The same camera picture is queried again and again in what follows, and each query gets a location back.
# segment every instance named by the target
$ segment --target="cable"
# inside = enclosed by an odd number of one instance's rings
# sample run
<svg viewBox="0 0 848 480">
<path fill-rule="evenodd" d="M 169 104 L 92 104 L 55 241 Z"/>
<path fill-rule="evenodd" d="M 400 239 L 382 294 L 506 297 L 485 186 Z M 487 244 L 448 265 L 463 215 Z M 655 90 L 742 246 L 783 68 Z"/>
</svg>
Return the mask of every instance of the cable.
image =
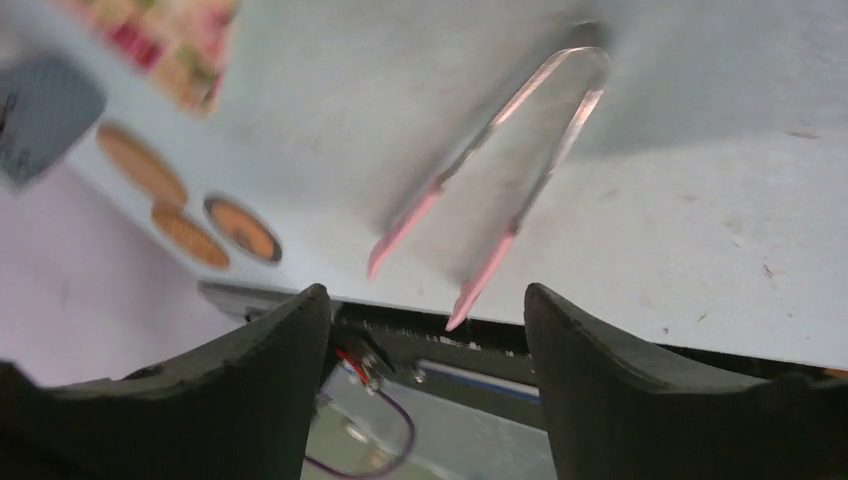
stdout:
<svg viewBox="0 0 848 480">
<path fill-rule="evenodd" d="M 397 456 L 395 456 L 395 458 L 393 458 L 389 463 L 384 465 L 379 470 L 375 470 L 373 472 L 368 472 L 368 473 L 359 473 L 359 474 L 340 472 L 340 471 L 336 470 L 335 468 L 332 468 L 332 467 L 324 464 L 323 462 L 318 461 L 318 460 L 316 460 L 316 459 L 314 459 L 314 458 L 312 458 L 308 455 L 304 458 L 306 463 L 312 465 L 313 467 L 317 468 L 318 470 L 321 470 L 322 472 L 324 472 L 328 475 L 331 475 L 333 477 L 336 477 L 336 478 L 353 478 L 353 479 L 356 479 L 356 478 L 360 478 L 360 479 L 384 478 L 388 474 L 390 474 L 390 473 L 394 472 L 395 470 L 397 470 L 398 468 L 400 468 L 401 465 L 406 463 L 406 461 L 409 459 L 409 454 L 412 453 L 412 449 L 413 449 L 413 447 L 415 447 L 415 439 L 416 439 L 416 436 L 417 436 L 416 431 L 415 431 L 415 423 L 412 421 L 412 417 L 409 416 L 409 413 L 406 410 L 404 410 L 403 407 L 400 406 L 400 404 L 398 404 L 396 401 L 392 400 L 388 395 L 386 395 L 385 393 L 383 393 L 380 390 L 378 390 L 376 392 L 376 394 L 377 394 L 377 396 L 382 398 L 383 401 L 388 403 L 389 406 L 394 408 L 395 411 L 397 411 L 400 414 L 400 416 L 403 417 L 403 420 L 406 422 L 406 425 L 409 427 L 409 437 L 406 439 L 406 443 L 403 445 L 403 448 L 401 449 L 400 453 L 398 453 Z"/>
</svg>

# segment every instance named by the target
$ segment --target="colorful fabric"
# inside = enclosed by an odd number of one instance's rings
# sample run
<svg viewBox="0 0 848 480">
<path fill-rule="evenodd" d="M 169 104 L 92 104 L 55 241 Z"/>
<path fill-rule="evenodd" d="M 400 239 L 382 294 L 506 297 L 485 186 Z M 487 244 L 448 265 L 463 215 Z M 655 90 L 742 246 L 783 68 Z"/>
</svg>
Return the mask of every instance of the colorful fabric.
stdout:
<svg viewBox="0 0 848 480">
<path fill-rule="evenodd" d="M 181 109 L 215 110 L 239 0 L 54 0 Z"/>
</svg>

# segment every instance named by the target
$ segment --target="red wire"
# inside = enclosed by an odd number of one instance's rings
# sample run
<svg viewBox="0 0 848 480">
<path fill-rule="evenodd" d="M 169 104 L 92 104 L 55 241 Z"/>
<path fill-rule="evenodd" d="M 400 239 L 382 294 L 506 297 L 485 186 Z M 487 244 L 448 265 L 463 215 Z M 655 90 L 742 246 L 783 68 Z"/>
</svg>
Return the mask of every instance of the red wire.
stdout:
<svg viewBox="0 0 848 480">
<path fill-rule="evenodd" d="M 350 357 L 348 357 L 348 355 L 342 351 L 342 349 L 336 349 L 336 356 L 347 362 L 348 365 L 353 368 L 356 374 L 359 375 L 359 379 L 362 380 L 363 384 L 368 385 L 370 383 L 368 380 L 368 375 L 365 373 L 365 370 L 363 370 L 362 367 L 360 367 L 353 360 L 351 360 Z"/>
</svg>

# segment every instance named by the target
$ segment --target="brown wooden slice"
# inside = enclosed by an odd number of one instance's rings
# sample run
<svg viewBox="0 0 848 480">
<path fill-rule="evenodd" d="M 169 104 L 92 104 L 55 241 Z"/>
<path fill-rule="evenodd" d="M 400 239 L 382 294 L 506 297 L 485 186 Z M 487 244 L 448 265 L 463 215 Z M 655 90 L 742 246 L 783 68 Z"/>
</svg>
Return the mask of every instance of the brown wooden slice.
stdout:
<svg viewBox="0 0 848 480">
<path fill-rule="evenodd" d="M 154 200 L 185 207 L 188 194 L 182 182 L 147 145 L 114 125 L 98 129 L 97 143 L 112 163 Z"/>
<path fill-rule="evenodd" d="M 159 231 L 195 261 L 222 270 L 230 266 L 227 252 L 180 207 L 156 202 L 151 217 Z"/>
<path fill-rule="evenodd" d="M 279 263 L 280 242 L 271 230 L 247 208 L 222 196 L 210 195 L 204 202 L 209 221 L 224 237 L 258 260 Z"/>
</svg>

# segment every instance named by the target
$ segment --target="white table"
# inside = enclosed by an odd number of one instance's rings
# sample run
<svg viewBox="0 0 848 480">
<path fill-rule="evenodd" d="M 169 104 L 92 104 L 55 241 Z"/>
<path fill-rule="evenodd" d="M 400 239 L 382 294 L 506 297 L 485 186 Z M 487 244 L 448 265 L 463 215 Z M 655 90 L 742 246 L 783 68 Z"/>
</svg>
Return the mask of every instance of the white table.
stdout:
<svg viewBox="0 0 848 480">
<path fill-rule="evenodd" d="M 522 165 L 472 161 L 369 284 L 398 202 L 534 41 L 555 0 L 246 0 L 222 108 L 176 113 L 45 1 L 0 0 L 30 48 L 102 83 L 203 196 L 241 200 L 284 245 L 279 268 L 231 251 L 198 277 L 447 312 Z M 848 367 L 848 8 L 841 0 L 598 0 L 614 71 L 578 145 L 472 315 L 521 323 L 543 282 L 647 340 Z M 150 202 L 91 139 L 69 159 L 161 236 Z M 453 235 L 471 225 L 471 234 Z"/>
</svg>

